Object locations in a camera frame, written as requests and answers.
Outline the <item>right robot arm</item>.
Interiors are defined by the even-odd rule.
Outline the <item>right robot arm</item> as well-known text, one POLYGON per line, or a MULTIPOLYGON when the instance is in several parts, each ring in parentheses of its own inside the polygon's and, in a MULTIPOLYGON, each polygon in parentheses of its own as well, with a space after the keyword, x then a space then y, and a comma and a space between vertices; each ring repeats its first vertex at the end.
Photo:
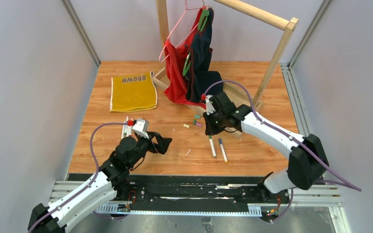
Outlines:
POLYGON ((262 194, 277 194, 293 187, 308 190, 327 170, 329 163, 316 135, 303 136, 287 131, 248 105, 235 106, 224 92, 204 96, 203 101, 206 135, 234 128, 261 139, 288 158, 286 169, 267 174, 259 183, 258 190, 262 194))

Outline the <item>white pen green cap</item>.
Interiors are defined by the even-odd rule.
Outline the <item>white pen green cap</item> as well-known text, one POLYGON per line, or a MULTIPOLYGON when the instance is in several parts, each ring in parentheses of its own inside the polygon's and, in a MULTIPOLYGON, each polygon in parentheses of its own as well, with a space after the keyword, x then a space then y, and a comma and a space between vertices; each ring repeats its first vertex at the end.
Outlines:
POLYGON ((209 139, 209 144, 210 144, 212 155, 213 155, 213 157, 216 157, 217 155, 216 155, 216 150, 215 150, 214 141, 213 141, 212 136, 209 135, 208 139, 209 139))

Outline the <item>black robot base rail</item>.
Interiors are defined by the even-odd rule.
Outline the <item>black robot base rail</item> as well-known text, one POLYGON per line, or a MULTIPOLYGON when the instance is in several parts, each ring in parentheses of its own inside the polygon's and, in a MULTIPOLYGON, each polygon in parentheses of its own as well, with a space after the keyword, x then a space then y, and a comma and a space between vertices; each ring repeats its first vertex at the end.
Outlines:
POLYGON ((248 176, 130 175, 99 213, 250 215, 276 218, 291 201, 285 189, 270 194, 263 179, 248 176))

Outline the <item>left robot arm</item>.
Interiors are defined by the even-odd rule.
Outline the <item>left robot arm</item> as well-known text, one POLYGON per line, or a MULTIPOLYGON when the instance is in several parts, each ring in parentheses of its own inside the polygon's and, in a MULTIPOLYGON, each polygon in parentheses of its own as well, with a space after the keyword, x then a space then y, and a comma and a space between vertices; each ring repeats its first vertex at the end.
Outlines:
POLYGON ((30 233, 68 233, 101 205, 129 194, 128 176, 148 152, 165 154, 172 138, 156 132, 125 137, 88 180, 58 201, 33 208, 30 233))

